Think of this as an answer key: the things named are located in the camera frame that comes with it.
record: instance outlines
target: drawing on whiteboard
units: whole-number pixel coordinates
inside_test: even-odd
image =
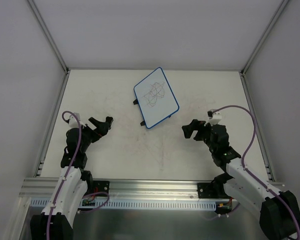
[[[165,97],[165,89],[164,89],[165,82],[155,82],[151,84],[150,91],[145,94],[143,97],[147,100],[147,105],[152,108],[156,105],[158,99],[163,99]]]

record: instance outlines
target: white enclosure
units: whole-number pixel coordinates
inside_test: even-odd
[[[36,0],[70,68],[240,71],[281,0]]]
[[[133,87],[159,66],[180,110],[148,130]],[[222,171],[181,126],[229,104],[257,119],[247,163],[300,207],[300,0],[1,0],[0,239],[21,234],[24,178],[59,175],[64,110],[114,118],[87,152],[95,178],[210,181]],[[242,154],[251,119],[221,114]]]

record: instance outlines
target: robotic arm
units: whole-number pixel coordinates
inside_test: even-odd
[[[300,210],[296,197],[290,191],[282,192],[263,180],[242,162],[241,155],[230,146],[226,126],[218,124],[222,119],[220,112],[210,110],[208,117],[208,121],[193,119],[189,125],[182,126],[186,139],[197,131],[194,140],[203,141],[209,147],[214,163],[224,171],[199,194],[236,199],[259,220],[269,240],[281,240],[294,234],[296,225],[279,198],[291,209],[300,229]]]
[[[71,129],[66,133],[66,147],[64,148],[61,160],[60,177],[49,204],[42,210],[41,215],[34,215],[31,218],[30,228],[32,239],[73,239],[72,226],[81,199],[85,193],[90,194],[94,191],[92,174],[90,171],[84,170],[87,163],[86,150],[91,143],[95,143],[107,135],[108,130],[111,129],[113,118],[107,116],[105,122],[100,122],[90,117],[89,121],[96,129],[92,130],[87,124],[79,122],[81,127],[79,148],[75,155],[75,160],[70,166],[79,142],[79,126],[74,116],[70,116],[66,120]],[[51,215],[51,220],[49,237],[47,237],[49,215]]]

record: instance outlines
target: whiteboard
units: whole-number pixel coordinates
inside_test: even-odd
[[[147,129],[171,117],[180,108],[161,67],[135,85],[133,90]]]
[[[192,119],[207,120],[207,111],[234,104],[248,107],[238,72],[172,71],[164,73],[173,86],[180,110],[152,129],[140,127],[143,117],[133,105],[133,88],[150,70],[71,70],[45,156],[42,177],[58,177],[69,126],[61,119],[65,110],[80,113],[90,124],[94,117],[113,117],[111,130],[86,151],[85,169],[94,178],[144,180],[213,180],[223,171],[214,164],[202,141],[185,139],[181,129]],[[253,132],[250,116],[240,109],[222,111],[230,145],[244,152]],[[246,163],[267,179],[258,141]]]

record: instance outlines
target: black mounting bracket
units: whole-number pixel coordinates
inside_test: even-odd
[[[199,199],[230,199],[225,193],[224,184],[232,179],[228,173],[216,176],[210,183],[197,183],[197,192]]]
[[[109,181],[100,181],[100,180],[93,180],[93,187],[92,190],[88,190],[84,195],[92,194],[92,193],[98,193],[98,192],[106,192],[109,194],[109,187],[110,182]],[[98,194],[95,197],[106,197],[105,194]]]

